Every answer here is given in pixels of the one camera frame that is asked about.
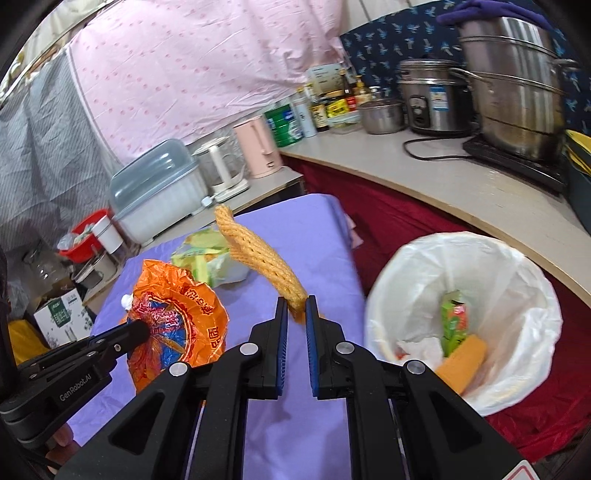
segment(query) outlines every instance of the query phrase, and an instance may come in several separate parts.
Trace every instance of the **green can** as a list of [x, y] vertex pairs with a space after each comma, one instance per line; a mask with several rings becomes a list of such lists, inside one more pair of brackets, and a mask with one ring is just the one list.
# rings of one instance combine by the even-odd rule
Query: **green can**
[[292, 145], [304, 137], [289, 105], [269, 110], [265, 112], [265, 117], [278, 147]]

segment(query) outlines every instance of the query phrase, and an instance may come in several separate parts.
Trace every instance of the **pink kettle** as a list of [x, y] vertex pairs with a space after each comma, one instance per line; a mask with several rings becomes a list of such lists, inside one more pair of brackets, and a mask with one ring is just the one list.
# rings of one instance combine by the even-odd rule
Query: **pink kettle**
[[265, 118], [260, 115], [234, 127], [240, 148], [255, 179], [279, 170], [283, 162]]

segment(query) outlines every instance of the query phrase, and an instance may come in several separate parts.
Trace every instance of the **red tablecloth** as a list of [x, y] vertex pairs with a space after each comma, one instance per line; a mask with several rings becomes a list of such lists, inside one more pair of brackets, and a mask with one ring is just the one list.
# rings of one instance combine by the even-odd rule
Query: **red tablecloth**
[[[304, 174], [310, 192], [336, 196], [364, 244], [354, 253], [366, 293], [396, 250], [436, 232], [482, 233], [407, 195], [359, 177], [286, 158]], [[546, 381], [519, 404], [487, 417], [530, 462], [565, 447], [591, 417], [591, 310], [546, 273], [563, 316], [563, 329]]]

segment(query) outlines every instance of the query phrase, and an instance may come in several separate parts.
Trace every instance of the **countertop edge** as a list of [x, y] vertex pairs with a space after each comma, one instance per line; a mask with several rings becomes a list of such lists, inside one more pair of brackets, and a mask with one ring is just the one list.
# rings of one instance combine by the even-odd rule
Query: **countertop edge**
[[351, 175], [355, 175], [365, 180], [372, 181], [374, 183], [378, 183], [384, 187], [387, 187], [392, 190], [396, 190], [397, 192], [404, 193], [409, 195], [412, 198], [425, 202], [428, 205], [431, 205], [435, 208], [438, 208], [450, 215], [453, 215], [460, 220], [463, 220], [470, 225], [479, 228], [483, 232], [488, 233], [489, 235], [498, 238], [499, 240], [504, 241], [508, 245], [516, 248], [520, 252], [522, 252], [526, 257], [528, 257], [531, 261], [536, 263], [539, 267], [546, 270], [548, 273], [553, 275], [556, 279], [558, 279], [561, 283], [563, 283], [566, 287], [569, 288], [577, 297], [579, 297], [588, 307], [591, 308], [591, 293], [587, 292], [584, 287], [582, 287], [575, 279], [573, 279], [568, 273], [562, 270], [557, 265], [550, 262], [546, 257], [539, 254], [537, 251], [531, 249], [526, 244], [523, 244], [521, 241], [517, 240], [514, 237], [511, 237], [506, 232], [498, 229], [497, 227], [491, 225], [490, 223], [481, 220], [480, 218], [473, 216], [469, 213], [466, 213], [463, 210], [460, 210], [452, 205], [447, 203], [441, 202], [440, 200], [425, 195], [422, 192], [418, 192], [416, 190], [410, 189], [405, 185], [401, 185], [399, 183], [395, 183], [390, 180], [385, 180], [380, 177], [373, 176], [369, 173], [365, 173], [359, 170], [355, 170], [353, 168], [345, 167], [343, 165], [339, 165], [333, 162], [324, 161], [319, 158], [312, 158], [306, 157], [305, 155], [295, 154], [289, 151], [285, 151], [280, 149], [281, 155], [286, 157], [297, 158], [299, 160], [308, 161], [311, 163], [315, 163], [317, 165], [321, 165], [323, 167], [333, 168], [335, 170], [339, 170], [345, 173], [349, 173]]

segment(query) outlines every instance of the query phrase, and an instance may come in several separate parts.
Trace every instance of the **wall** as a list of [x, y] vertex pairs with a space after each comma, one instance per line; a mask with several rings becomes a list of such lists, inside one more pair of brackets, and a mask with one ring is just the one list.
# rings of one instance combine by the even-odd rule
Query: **wall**
[[345, 33], [384, 15], [408, 7], [417, 7], [430, 0], [345, 0], [341, 32]]

